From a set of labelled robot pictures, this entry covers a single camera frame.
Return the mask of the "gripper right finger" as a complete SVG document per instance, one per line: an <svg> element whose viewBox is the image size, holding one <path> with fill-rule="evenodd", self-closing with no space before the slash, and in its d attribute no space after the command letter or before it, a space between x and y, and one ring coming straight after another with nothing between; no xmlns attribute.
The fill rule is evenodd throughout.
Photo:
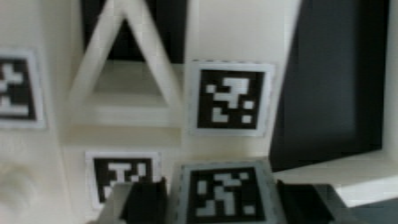
<svg viewBox="0 0 398 224"><path fill-rule="evenodd" d="M355 216L328 184L277 181L287 224L355 224Z"/></svg>

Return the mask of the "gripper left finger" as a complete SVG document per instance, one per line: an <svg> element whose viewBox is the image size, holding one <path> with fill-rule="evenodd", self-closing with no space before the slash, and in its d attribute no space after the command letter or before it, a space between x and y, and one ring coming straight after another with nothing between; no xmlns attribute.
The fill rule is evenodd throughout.
<svg viewBox="0 0 398 224"><path fill-rule="evenodd" d="M117 184L94 224L165 224L167 185L158 182Z"/></svg>

